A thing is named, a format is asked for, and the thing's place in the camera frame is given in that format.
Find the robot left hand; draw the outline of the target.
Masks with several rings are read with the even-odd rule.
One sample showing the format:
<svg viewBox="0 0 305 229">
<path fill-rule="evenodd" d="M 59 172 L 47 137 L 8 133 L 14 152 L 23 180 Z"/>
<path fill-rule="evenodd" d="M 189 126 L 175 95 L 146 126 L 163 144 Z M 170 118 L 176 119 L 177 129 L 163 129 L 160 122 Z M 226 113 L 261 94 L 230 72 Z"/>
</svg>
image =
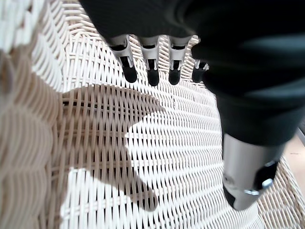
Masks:
<svg viewBox="0 0 305 229">
<path fill-rule="evenodd" d="M 245 210 L 273 184 L 285 144 L 305 115 L 302 0 L 83 0 L 112 39 L 197 35 L 192 57 L 209 65 L 193 80 L 216 96 L 223 138 L 223 189 Z"/>
</svg>

